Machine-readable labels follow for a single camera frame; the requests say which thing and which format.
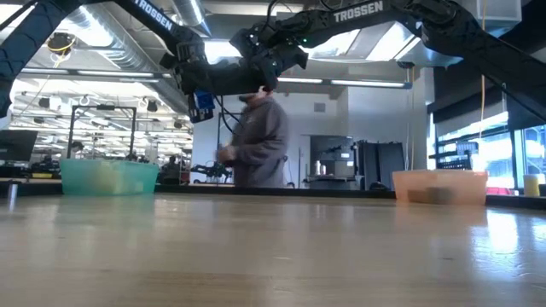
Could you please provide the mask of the yellow cup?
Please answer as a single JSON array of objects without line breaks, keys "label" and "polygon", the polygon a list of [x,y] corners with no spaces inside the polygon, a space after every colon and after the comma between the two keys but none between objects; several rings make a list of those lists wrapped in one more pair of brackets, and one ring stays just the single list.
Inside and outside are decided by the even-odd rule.
[{"label": "yellow cup", "polygon": [[546,184],[546,175],[544,174],[528,174],[524,175],[524,196],[539,197],[540,186]]}]

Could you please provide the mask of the black shelf rack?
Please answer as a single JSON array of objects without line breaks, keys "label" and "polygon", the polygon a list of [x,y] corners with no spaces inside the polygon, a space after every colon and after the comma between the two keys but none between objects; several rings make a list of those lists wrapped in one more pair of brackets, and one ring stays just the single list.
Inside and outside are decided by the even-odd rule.
[{"label": "black shelf rack", "polygon": [[443,153],[435,153],[429,156],[436,162],[436,168],[441,170],[464,170],[473,169],[472,157],[479,152],[477,142],[456,142],[455,149]]}]

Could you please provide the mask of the dark shelf cabinet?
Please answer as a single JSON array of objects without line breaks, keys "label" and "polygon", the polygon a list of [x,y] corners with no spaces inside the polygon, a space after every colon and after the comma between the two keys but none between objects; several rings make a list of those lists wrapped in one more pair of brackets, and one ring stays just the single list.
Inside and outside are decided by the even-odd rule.
[{"label": "dark shelf cabinet", "polygon": [[[326,175],[315,175],[315,161],[327,166]],[[352,190],[355,188],[355,149],[351,136],[311,136],[310,189]]]}]

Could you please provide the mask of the person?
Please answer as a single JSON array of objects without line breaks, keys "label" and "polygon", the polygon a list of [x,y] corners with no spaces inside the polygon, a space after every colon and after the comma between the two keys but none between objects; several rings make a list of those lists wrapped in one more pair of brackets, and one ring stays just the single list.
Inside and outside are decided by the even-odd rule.
[{"label": "person", "polygon": [[230,143],[217,151],[218,162],[233,171],[237,188],[281,188],[288,150],[288,116],[264,88],[239,96],[245,103]]},{"label": "person", "polygon": [[176,156],[171,156],[169,162],[164,165],[162,170],[162,182],[164,184],[179,184],[180,183],[181,166],[177,162]]}]

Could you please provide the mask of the silver ventilation duct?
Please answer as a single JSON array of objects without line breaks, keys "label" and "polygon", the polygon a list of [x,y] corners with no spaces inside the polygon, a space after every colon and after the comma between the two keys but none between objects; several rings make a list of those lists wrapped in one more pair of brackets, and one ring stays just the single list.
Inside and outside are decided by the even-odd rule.
[{"label": "silver ventilation duct", "polygon": [[198,34],[210,37],[211,32],[206,23],[206,12],[200,0],[171,0],[176,14],[175,21],[181,26],[187,26]]}]

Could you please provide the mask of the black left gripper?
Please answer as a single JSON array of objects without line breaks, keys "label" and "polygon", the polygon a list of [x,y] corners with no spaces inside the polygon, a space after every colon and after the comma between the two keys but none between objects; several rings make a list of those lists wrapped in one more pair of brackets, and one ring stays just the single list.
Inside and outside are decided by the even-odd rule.
[{"label": "black left gripper", "polygon": [[[167,52],[160,60],[160,65],[173,72],[184,72],[188,68],[196,68],[206,64],[206,52],[204,41],[200,36],[172,37],[165,39]],[[188,95],[189,120],[192,124],[197,122],[197,106],[195,95]]]}]

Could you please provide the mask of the teal translucent plastic bin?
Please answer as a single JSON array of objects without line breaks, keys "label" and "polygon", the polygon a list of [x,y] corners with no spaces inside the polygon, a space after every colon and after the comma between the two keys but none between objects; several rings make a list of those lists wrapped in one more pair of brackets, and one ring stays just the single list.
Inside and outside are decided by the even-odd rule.
[{"label": "teal translucent plastic bin", "polygon": [[[66,195],[115,196],[95,194],[90,189],[90,172],[94,160],[105,159],[63,159],[61,161],[62,191]],[[152,194],[160,168],[155,164],[135,163],[135,172],[142,179],[144,190],[140,194]]]}]

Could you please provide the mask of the black computer monitor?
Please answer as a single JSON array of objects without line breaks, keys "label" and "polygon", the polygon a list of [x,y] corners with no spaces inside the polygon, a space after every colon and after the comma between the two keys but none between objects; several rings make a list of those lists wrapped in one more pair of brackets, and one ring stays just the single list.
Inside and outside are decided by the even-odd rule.
[{"label": "black computer monitor", "polygon": [[0,160],[28,162],[37,137],[33,130],[0,130]]}]

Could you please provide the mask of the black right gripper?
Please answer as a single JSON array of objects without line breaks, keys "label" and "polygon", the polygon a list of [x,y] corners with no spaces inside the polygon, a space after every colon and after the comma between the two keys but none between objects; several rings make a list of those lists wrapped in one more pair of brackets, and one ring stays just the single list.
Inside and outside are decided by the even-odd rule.
[{"label": "black right gripper", "polygon": [[256,91],[256,78],[266,90],[274,90],[283,72],[294,66],[306,68],[308,54],[292,38],[276,38],[267,25],[241,29],[229,41],[245,59],[248,67],[183,66],[183,92],[204,90],[217,96],[248,94]]}]

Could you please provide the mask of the dark curtain partition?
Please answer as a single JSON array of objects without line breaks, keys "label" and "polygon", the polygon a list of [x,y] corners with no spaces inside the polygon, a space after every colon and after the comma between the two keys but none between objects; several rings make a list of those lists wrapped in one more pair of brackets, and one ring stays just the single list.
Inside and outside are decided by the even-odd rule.
[{"label": "dark curtain partition", "polygon": [[357,142],[357,169],[362,190],[369,190],[372,182],[381,182],[392,191],[392,174],[403,171],[404,167],[401,142]]}]

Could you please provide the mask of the black aluminium table frame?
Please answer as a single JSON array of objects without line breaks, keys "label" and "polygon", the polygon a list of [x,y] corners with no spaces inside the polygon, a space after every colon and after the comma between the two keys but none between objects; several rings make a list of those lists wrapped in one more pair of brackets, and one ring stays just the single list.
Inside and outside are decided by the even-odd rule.
[{"label": "black aluminium table frame", "polygon": [[[63,194],[62,185],[58,182],[21,182],[6,181],[0,178],[0,198],[8,196],[9,188],[15,185],[19,196],[45,196]],[[315,190],[294,188],[228,188],[207,186],[176,186],[156,185],[155,193],[171,194],[227,194],[227,195],[267,195],[267,196],[294,196],[294,197],[321,197],[321,198],[360,198],[394,200],[392,191],[362,191],[362,190]],[[511,209],[529,209],[546,211],[546,198],[532,198],[526,196],[487,195],[485,205]]]}]

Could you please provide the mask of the orange translucent plastic bin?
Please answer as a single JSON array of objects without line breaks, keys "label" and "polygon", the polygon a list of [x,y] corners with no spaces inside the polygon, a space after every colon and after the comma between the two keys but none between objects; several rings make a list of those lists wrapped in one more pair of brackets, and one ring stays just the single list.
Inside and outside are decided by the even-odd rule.
[{"label": "orange translucent plastic bin", "polygon": [[398,202],[407,203],[408,190],[426,190],[431,187],[450,188],[455,198],[449,205],[484,206],[488,175],[483,171],[417,170],[396,171],[392,174]]}]

